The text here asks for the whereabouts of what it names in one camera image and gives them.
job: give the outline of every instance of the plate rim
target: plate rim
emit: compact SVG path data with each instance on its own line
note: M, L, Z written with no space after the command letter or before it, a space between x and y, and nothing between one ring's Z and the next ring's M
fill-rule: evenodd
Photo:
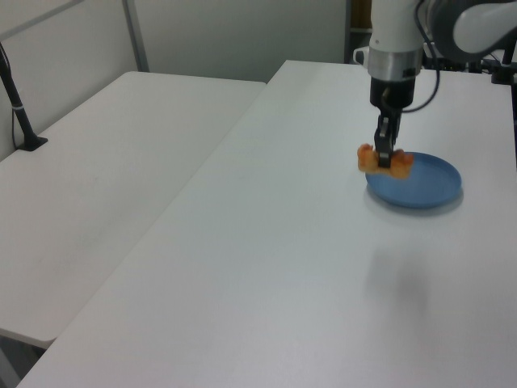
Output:
M399 200L396 200L396 199L394 200L393 198L391 198L389 196L384 196L382 194L379 194L375 190L373 185L370 183L370 179L375 179L375 177L378 176L378 174L365 174L367 185L369 187L369 190L373 194L375 194L377 197L381 198L384 202L386 202L386 203L388 203L390 205L400 206L400 207L409 208L409 209L430 209L430 208L436 208L438 206L446 205L446 204L452 202L453 200L455 200L461 194L461 189L463 187L463 179L461 178L461 174L458 171L458 169L455 168L451 163L449 163L448 161L446 161L446 160L444 160L444 159L442 159L442 158L440 158L438 156L434 156L434 155L431 155L431 154L425 154L423 152L412 152L412 151L410 151L410 152L406 152L406 153L407 154L412 154L415 157L435 160L435 161L445 165L447 167L447 172L450 173L449 175L452 177L453 180L455 180L457 182L457 187L455 188L453 194L451 194L450 196L447 196L446 199L435 200L435 201L429 202L427 204L408 203L408 202L399 201Z

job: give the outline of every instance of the black cable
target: black cable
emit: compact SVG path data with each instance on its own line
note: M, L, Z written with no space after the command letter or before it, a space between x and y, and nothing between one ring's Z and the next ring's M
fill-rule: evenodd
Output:
M15 150L18 149L18 146L16 145L15 141L15 110L11 109L11 137L13 139L13 147Z
M11 69L11 64L9 63L9 58L7 57L6 50L3 49L2 42L0 42L0 52L2 52L3 57L6 59L7 68Z
M436 70L436 83L435 83L435 89L433 90L432 94L431 94L431 97L429 97L429 99L423 103L422 105L420 105L419 107L416 107L416 108L411 108L411 109L406 109L406 110L401 110L401 111L398 111L397 109L394 109L394 108L391 108L387 103L386 103L386 98L389 94L389 88L385 90L385 92L383 93L382 95L382 99L381 99L381 102L382 102L382 105L384 106L384 108L388 108L389 110L391 111L395 111L395 112L400 112L400 113L413 113L413 112L417 112L421 109L424 109L427 105L429 105L429 103L431 103L431 101L433 99L435 99L436 97L436 93L438 93L438 89L439 89L439 66L438 66L438 57L436 56L436 52L435 52L435 49L433 48L433 45L431 43L431 40L429 39L429 37L427 36L425 30L423 29L423 25L420 23L420 18L418 17L418 12L420 11L420 7L422 6L422 4L425 2L426 0L420 0L420 2L418 3L418 5L416 6L416 8L414 9L414 14L413 14L413 17L414 17L414 22L416 23L417 25L417 28L418 30L420 31L420 35L422 35L422 38L424 39L427 47L429 48L429 51L431 52L431 56L432 56L432 59L433 59L433 65L435 66L435 70Z
M9 63L9 58L7 57L6 50L3 49L2 42L0 42L0 53L2 54L2 56L4 57L4 59L6 61L7 69L11 70L11 64ZM14 109L11 109L11 138L13 140L14 148L15 148L15 150L17 150L18 146L16 145L16 141L15 141L15 110Z

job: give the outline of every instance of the white table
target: white table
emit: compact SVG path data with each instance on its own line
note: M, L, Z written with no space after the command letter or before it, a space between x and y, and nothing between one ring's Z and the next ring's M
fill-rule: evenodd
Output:
M48 347L264 88L128 73L0 163L0 335Z
M509 88L443 74L404 116L399 145L464 179L461 200L415 212L357 171L368 84L287 62L20 388L514 387Z

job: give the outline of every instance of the orange object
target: orange object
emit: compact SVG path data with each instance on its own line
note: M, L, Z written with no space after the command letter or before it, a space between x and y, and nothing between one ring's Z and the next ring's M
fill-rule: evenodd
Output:
M414 156L405 154L403 150L393 152L391 167L379 167L379 153L372 145L363 144L357 150L359 170L367 174L386 174L397 179L406 179L410 176Z

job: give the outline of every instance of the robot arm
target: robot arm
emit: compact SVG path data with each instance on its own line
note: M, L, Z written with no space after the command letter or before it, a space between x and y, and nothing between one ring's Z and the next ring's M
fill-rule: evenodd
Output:
M469 62L517 37L517 0L373 0L368 54L370 102L380 109L375 132L379 167L390 167L401 114L413 103L426 30L442 55Z

